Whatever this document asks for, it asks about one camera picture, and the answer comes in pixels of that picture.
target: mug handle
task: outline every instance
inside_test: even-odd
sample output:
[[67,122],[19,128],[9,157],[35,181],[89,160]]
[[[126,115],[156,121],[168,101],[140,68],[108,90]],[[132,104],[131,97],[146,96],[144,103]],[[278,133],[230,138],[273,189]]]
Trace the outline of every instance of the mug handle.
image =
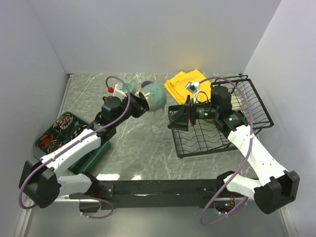
[[161,117],[157,117],[156,111],[154,111],[154,116],[155,116],[155,118],[157,118],[157,119],[163,119],[163,117],[164,117],[164,115],[165,115],[165,113],[166,113],[164,108],[162,108],[162,112],[163,112],[162,116],[161,116]]

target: yellow towel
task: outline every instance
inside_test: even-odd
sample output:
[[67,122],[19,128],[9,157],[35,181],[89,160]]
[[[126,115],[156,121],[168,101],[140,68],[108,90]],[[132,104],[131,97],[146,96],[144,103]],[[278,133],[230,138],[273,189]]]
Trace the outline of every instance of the yellow towel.
[[[186,102],[187,96],[190,95],[193,98],[193,94],[186,89],[186,85],[189,82],[196,82],[205,79],[205,76],[198,70],[194,70],[189,73],[180,72],[174,78],[167,80],[164,84],[167,91],[172,95],[172,97],[180,104]],[[211,99],[211,82],[205,81],[200,87],[200,91],[204,91],[207,94],[207,97],[204,93],[199,93],[197,100],[204,102],[207,99]]]

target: green tray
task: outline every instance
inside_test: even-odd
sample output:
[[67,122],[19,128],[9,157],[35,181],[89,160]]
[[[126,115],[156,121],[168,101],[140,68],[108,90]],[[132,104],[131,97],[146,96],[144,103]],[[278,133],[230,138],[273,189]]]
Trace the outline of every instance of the green tray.
[[[72,129],[72,127],[78,122],[80,124],[85,124],[88,125],[88,123],[78,116],[74,115],[71,112],[65,112],[63,113],[60,117],[62,117],[65,114],[71,114],[74,116],[73,121],[71,122],[68,127],[63,130],[62,132],[58,133],[54,128],[53,125],[42,135],[40,136],[35,142],[35,157],[36,158],[41,158],[42,156],[48,154],[47,153],[47,148],[45,149],[40,149],[38,148],[38,144],[41,142],[41,138],[44,137],[45,135],[55,135],[54,140],[59,140],[63,142],[63,144],[67,144],[70,142],[70,137],[69,137],[69,131]],[[79,174],[79,173],[84,173],[84,172],[91,172],[91,170],[98,164],[98,162],[102,159],[104,154],[110,149],[111,144],[108,141],[107,143],[103,144],[101,147],[95,149],[94,151],[91,151],[90,153],[87,153],[85,156],[83,156],[81,159],[79,159],[76,163],[74,163],[72,166],[68,168],[69,171],[71,171],[74,174]]]

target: wire basket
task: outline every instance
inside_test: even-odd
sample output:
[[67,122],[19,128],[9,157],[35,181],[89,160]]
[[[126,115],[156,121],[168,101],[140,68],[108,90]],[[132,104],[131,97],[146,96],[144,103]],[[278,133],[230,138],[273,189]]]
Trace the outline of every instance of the wire basket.
[[[263,128],[274,125],[265,105],[263,104],[256,88],[247,75],[235,77],[226,77],[235,83],[245,94],[247,101],[251,106],[251,112],[254,119],[253,132],[257,135]],[[216,79],[211,82],[212,85],[226,86],[232,94],[232,106],[235,111],[242,111],[249,122],[250,114],[244,99],[240,93],[235,90],[233,85],[226,81]],[[169,121],[177,110],[168,110]],[[190,126],[188,132],[172,129],[172,136],[175,144],[177,156],[179,158],[204,155],[210,153],[231,151],[237,149],[220,132],[212,121],[197,119],[195,126]]]

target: gray marble table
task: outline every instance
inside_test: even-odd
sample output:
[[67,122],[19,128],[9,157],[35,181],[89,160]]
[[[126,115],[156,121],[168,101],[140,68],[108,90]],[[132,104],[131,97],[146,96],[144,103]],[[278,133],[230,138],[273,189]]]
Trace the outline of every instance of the gray marble table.
[[[86,121],[92,121],[101,111],[102,96],[109,95],[105,78],[114,75],[130,82],[137,89],[141,82],[152,80],[164,84],[176,73],[101,73],[74,74],[65,98],[62,112],[70,111]],[[205,74],[210,76],[235,76],[236,74]],[[111,79],[109,85],[117,81]],[[167,92],[167,107],[177,104]],[[239,151],[179,159],[176,155],[171,130],[167,128],[168,116],[155,119],[152,113],[140,118],[129,118],[117,128],[110,140],[111,149],[94,168],[92,174],[99,180],[168,180],[211,179],[228,170],[236,170],[244,157]],[[241,171],[246,177],[256,177],[247,165]]]

